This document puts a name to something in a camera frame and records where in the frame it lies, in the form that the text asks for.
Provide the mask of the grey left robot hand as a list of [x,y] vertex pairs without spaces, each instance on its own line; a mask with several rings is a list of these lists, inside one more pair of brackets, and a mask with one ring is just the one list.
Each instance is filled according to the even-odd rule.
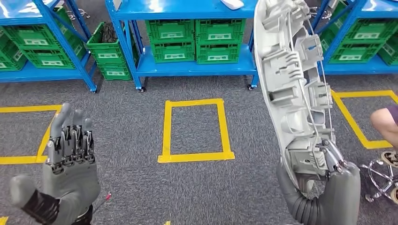
[[100,194],[92,120],[64,103],[46,145],[40,191],[27,175],[10,180],[11,203],[43,225],[89,225]]

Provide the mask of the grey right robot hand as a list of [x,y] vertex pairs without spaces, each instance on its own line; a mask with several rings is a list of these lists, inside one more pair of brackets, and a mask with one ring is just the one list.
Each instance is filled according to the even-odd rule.
[[304,225],[355,225],[360,207],[360,170],[354,163],[344,160],[331,140],[323,139],[319,146],[326,151],[327,162],[332,166],[319,197],[305,197],[290,180],[285,165],[280,162],[276,167],[289,213]]

